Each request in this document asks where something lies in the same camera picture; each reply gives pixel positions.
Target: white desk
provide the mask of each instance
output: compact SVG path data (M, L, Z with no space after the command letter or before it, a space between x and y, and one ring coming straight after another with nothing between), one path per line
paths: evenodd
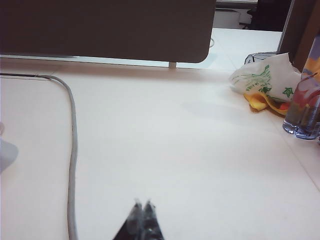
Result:
M231 72L37 60L1 70L72 89L80 240L112 239L134 198L155 203L166 240L319 239L320 147L251 113ZM19 150L1 175L1 239L67 240L66 92L2 79L1 121Z

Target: cable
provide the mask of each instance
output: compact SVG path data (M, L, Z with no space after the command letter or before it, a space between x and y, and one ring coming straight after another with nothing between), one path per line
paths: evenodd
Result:
M67 197L67 224L69 240L78 240L77 225L76 225L76 210L75 210L75 195L76 195L76 165L78 155L78 133L77 133L77 119L76 106L73 94L70 87L60 78L51 75L38 74L19 74L19 73L0 73L0 76L11 77L30 77L30 78L44 78L49 81L61 84L68 92L71 105L71 134L72 134L72 148L69 164L69 180L68 180L68 197Z
M209 48L212 48L215 45L215 40L211 37L210 42L212 41L212 44L210 44Z

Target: white plastic bag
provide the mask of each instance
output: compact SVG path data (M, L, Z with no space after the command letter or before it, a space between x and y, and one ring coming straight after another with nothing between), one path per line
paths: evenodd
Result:
M290 102L301 73L294 68L288 53L243 65L229 78L231 88L240 94L265 93L275 101Z

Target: water bottle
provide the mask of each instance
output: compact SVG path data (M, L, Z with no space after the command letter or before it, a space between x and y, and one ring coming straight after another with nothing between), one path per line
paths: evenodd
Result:
M314 39L282 127L300 139L320 136L320 34Z

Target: orange object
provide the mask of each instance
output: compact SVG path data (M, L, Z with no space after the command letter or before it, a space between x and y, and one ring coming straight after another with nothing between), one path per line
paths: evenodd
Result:
M286 115L289 109L289 103L277 103L272 98L269 98L263 92L257 92L254 94L243 94L244 98L249 102L250 106L260 112L263 109L270 107L281 115Z

